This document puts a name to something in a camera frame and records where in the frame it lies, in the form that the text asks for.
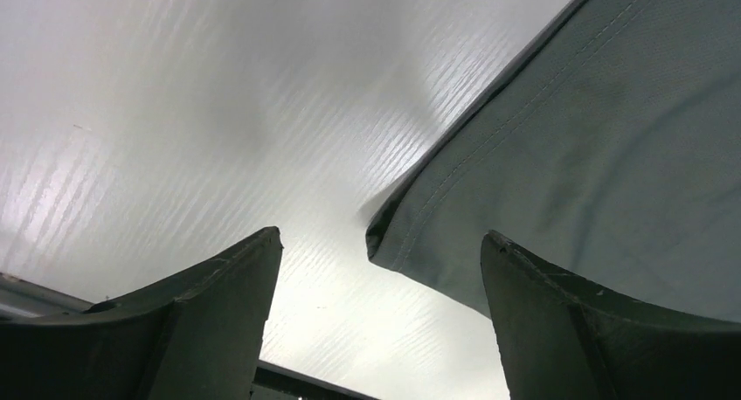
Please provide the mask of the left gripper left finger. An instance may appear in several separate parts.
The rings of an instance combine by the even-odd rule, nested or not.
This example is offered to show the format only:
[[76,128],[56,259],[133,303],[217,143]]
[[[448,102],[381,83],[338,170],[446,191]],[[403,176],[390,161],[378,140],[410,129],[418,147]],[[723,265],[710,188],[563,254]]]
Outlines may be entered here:
[[3,321],[2,398],[249,398],[282,252],[270,226],[86,310]]

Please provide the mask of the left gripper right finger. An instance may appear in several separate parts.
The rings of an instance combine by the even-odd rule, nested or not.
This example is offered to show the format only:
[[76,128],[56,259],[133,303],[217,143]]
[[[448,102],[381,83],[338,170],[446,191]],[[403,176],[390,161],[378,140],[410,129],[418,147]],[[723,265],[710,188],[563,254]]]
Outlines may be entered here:
[[514,399],[737,399],[740,326],[659,307],[491,231],[481,271]]

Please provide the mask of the dark grey t shirt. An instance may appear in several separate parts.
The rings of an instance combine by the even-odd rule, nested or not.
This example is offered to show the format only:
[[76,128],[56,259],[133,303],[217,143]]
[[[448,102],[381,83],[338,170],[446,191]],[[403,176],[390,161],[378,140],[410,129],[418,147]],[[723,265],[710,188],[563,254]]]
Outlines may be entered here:
[[498,231],[617,292],[740,318],[740,0],[574,0],[366,232],[481,314]]

